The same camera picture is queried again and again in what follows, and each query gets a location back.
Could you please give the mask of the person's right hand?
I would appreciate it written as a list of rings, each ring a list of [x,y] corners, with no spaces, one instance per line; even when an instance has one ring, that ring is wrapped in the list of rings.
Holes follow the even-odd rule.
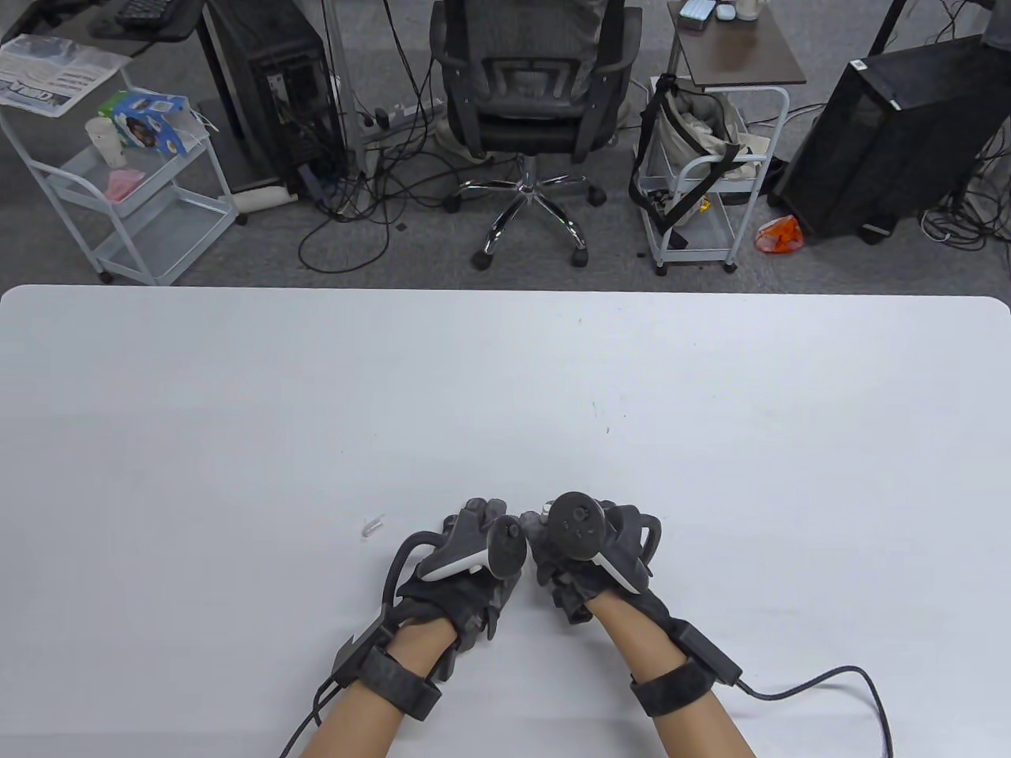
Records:
[[[556,607],[563,611],[571,625],[584,624],[592,618],[588,602],[606,591],[613,591],[665,631],[673,628],[673,617],[667,606],[651,591],[626,591],[606,570],[589,561],[564,558],[549,539],[545,519],[538,512],[521,513],[521,527],[526,534],[536,564],[538,585],[551,593]]]

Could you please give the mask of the person's left hand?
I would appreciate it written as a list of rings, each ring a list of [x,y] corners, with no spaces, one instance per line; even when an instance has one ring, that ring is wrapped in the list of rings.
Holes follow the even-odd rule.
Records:
[[[494,638],[528,543],[502,499],[469,499],[440,531],[408,535],[383,589],[397,634],[389,654],[420,677],[447,680],[454,658]]]

